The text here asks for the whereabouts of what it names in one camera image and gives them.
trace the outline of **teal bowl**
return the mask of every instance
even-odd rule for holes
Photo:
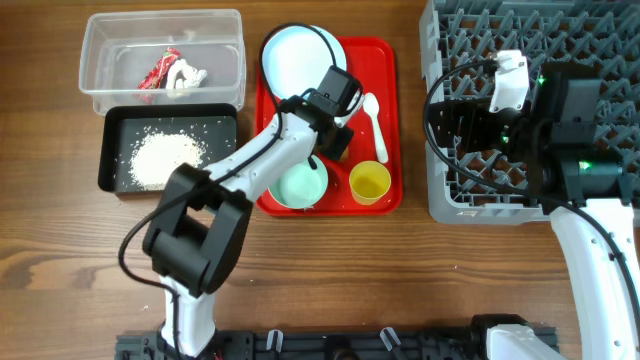
[[[289,209],[306,209],[322,199],[329,185],[329,174],[317,156],[312,155],[311,158],[318,166],[316,170],[305,160],[289,169],[269,187],[271,196],[278,204]]]

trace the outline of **gray dish rack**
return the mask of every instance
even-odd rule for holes
[[[422,74],[430,89],[443,72],[498,50],[520,49],[533,86],[540,65],[571,61],[596,67],[602,78],[594,144],[620,153],[640,194],[640,5],[611,1],[430,0],[420,18]],[[475,73],[447,79],[434,102],[491,96],[493,84]],[[441,149],[475,175],[521,189],[526,166],[495,151]],[[518,225],[548,221],[538,204],[500,194],[450,171],[426,144],[429,212],[447,224]],[[636,225],[640,224],[636,209]]]

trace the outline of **transparent bin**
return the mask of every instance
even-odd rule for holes
[[[189,65],[207,70],[199,88],[170,98],[167,90],[138,90],[168,47]],[[242,19],[237,10],[140,11],[89,18],[80,56],[80,90],[104,115],[120,105],[229,103],[242,109],[246,84]]]

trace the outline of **red snack wrapper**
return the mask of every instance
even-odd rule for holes
[[[180,52],[174,48],[167,48],[167,51],[164,52],[162,58],[156,63],[156,66],[149,71],[149,74],[142,80],[140,85],[138,85],[138,89],[147,90],[147,89],[157,89],[160,87],[160,83],[167,75],[167,71],[171,65],[173,65],[178,57],[180,56]],[[144,101],[145,104],[153,104],[155,100],[155,95],[137,95],[138,99]]]

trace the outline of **wooden table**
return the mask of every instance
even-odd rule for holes
[[[296,220],[256,209],[238,266],[218,293],[220,329],[417,328],[517,313],[556,326],[562,353],[580,357],[567,268],[548,224],[450,226],[429,216],[424,0],[96,2],[105,5],[29,0],[0,8],[0,359],[113,359],[116,335],[163,321],[163,294],[130,281],[116,262],[122,237],[157,197],[119,199],[98,189],[103,119],[78,90],[78,64],[93,13],[177,8],[242,14],[242,142],[251,136],[258,49],[276,25],[379,36],[398,64],[400,208],[384,217]],[[128,262],[154,277],[139,242]]]

